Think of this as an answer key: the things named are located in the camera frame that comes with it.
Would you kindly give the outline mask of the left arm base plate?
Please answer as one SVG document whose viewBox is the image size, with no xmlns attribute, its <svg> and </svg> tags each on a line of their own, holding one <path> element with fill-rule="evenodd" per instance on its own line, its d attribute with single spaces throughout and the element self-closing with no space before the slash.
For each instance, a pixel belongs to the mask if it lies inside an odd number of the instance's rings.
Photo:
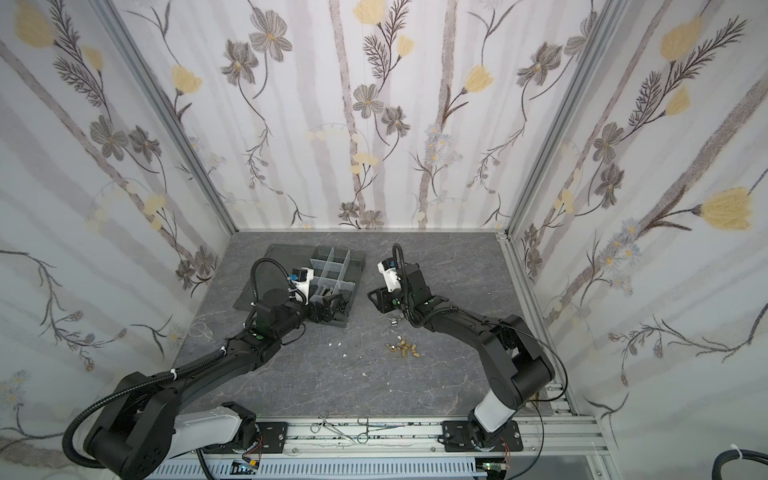
<svg viewBox="0 0 768 480">
<path fill-rule="evenodd" d="M 252 423 L 245 428 L 244 454 L 282 454 L 287 440 L 287 422 Z"/>
</svg>

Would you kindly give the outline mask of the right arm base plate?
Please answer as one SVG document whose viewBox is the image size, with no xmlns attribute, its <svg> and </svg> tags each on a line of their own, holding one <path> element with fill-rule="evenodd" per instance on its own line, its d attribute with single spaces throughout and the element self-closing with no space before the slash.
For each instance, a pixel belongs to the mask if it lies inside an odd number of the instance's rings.
<svg viewBox="0 0 768 480">
<path fill-rule="evenodd" d="M 522 434 L 515 421 L 508 421 L 494 432 L 485 431 L 479 423 L 469 420 L 443 421 L 438 442 L 446 452 L 521 452 Z"/>
</svg>

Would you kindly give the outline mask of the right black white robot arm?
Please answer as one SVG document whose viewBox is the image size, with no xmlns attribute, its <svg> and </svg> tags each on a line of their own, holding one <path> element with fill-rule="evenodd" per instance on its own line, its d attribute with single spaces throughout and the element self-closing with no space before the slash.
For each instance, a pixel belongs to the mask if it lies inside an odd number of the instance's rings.
<svg viewBox="0 0 768 480">
<path fill-rule="evenodd" d="M 448 335 L 477 352 L 489 391 L 468 415 L 467 443 L 491 449 L 506 440 L 515 413 L 555 379 L 556 368 L 547 356 L 551 347 L 517 315 L 484 316 L 432 293 L 419 265 L 405 260 L 398 243 L 377 267 L 385 285 L 368 298 L 379 312 L 397 310 L 412 327 Z"/>
</svg>

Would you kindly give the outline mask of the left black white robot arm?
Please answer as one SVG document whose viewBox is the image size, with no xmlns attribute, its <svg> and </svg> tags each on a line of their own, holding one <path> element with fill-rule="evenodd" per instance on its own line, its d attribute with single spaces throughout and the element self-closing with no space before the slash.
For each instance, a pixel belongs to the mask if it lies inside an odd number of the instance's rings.
<svg viewBox="0 0 768 480">
<path fill-rule="evenodd" d="M 242 330 L 221 347 L 162 373 L 128 375 L 112 394 L 81 411 L 63 433 L 67 459 L 107 469 L 121 479 L 146 478 L 169 456 L 173 439 L 181 434 L 177 416 L 190 403 L 266 365 L 292 331 L 309 322 L 329 323 L 346 311 L 342 294 L 313 299 L 308 274 L 280 272 L 285 287 L 254 291 Z"/>
</svg>

